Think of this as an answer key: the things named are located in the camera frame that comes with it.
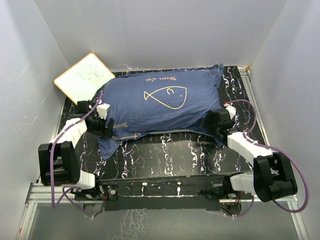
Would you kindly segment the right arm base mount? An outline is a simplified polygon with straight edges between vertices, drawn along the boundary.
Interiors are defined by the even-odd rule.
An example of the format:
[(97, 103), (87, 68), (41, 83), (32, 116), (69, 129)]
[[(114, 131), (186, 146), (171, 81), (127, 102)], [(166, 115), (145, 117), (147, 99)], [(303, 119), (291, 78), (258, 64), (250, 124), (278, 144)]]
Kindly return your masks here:
[(222, 200), (226, 199), (235, 199), (233, 202), (220, 202), (220, 209), (224, 217), (231, 217), (233, 220), (237, 217), (244, 216), (247, 214), (253, 204), (254, 196), (251, 196), (251, 203), (249, 207), (242, 211), (241, 199), (243, 197), (244, 191), (235, 191), (231, 187), (231, 183), (224, 180), (222, 185), (217, 185), (214, 187), (206, 187), (206, 189), (200, 190), (199, 194), (205, 196), (208, 200)]

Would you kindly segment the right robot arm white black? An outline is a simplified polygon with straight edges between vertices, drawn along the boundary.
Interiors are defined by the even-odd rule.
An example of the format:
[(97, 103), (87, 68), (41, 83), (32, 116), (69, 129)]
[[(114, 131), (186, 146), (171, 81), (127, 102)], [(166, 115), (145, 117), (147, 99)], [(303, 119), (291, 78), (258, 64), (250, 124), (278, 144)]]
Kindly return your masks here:
[(295, 195), (298, 186), (287, 156), (259, 146), (245, 132), (234, 127), (233, 107), (209, 111), (200, 125), (225, 147), (237, 152), (253, 167), (253, 173), (232, 173), (224, 177), (223, 194), (233, 199), (240, 192), (256, 195), (262, 202)]

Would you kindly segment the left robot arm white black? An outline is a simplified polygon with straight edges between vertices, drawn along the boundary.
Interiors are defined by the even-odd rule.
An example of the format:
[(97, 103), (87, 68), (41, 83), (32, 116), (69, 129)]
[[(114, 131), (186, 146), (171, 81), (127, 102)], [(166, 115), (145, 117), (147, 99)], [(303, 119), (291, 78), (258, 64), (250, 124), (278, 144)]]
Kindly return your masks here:
[(50, 142), (38, 147), (40, 179), (44, 186), (70, 186), (93, 200), (103, 195), (103, 187), (93, 173), (81, 170), (75, 148), (82, 136), (89, 132), (100, 139), (112, 136), (114, 119), (108, 118), (111, 105), (99, 100), (80, 101), (74, 114)]

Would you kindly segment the blue fish print pillowcase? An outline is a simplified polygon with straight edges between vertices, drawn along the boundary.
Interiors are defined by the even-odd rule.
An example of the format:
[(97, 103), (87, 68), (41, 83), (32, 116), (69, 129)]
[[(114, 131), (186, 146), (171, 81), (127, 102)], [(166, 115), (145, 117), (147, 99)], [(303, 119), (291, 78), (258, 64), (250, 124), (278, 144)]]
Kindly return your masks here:
[(102, 102), (111, 106), (112, 136), (99, 138), (103, 159), (110, 158), (123, 141), (151, 133), (186, 130), (208, 135), (201, 123), (220, 109), (218, 88), (224, 65), (195, 70), (172, 70), (116, 77), (102, 90)]

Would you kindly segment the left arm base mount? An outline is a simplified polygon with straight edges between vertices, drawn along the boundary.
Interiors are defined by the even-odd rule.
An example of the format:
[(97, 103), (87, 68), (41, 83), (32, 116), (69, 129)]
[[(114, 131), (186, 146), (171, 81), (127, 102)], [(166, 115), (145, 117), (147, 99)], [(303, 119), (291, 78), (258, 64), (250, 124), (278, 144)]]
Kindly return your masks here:
[(91, 214), (91, 218), (94, 219), (101, 214), (106, 207), (107, 201), (117, 201), (119, 198), (119, 187), (115, 184), (109, 185), (96, 185), (91, 189), (76, 189), (71, 191), (74, 194), (76, 201), (101, 201), (100, 210), (94, 215)]

